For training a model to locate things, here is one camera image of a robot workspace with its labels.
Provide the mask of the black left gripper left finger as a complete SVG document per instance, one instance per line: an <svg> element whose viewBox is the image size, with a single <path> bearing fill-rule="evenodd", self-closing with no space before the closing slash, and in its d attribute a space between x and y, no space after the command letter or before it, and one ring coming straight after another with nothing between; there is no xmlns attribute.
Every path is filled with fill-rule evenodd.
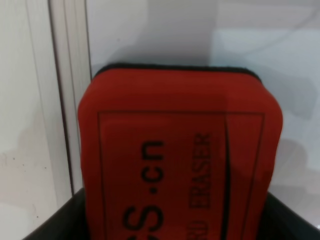
<svg viewBox="0 0 320 240"><path fill-rule="evenodd" d="M24 239L85 240L86 238L85 190L81 188L56 213Z"/></svg>

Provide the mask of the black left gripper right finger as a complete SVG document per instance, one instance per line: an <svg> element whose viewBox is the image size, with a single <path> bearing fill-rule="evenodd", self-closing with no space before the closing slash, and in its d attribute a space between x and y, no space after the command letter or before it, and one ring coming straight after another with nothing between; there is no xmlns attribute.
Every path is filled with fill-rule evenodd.
<svg viewBox="0 0 320 240"><path fill-rule="evenodd" d="M256 238L258 240L320 240L320 230L268 193Z"/></svg>

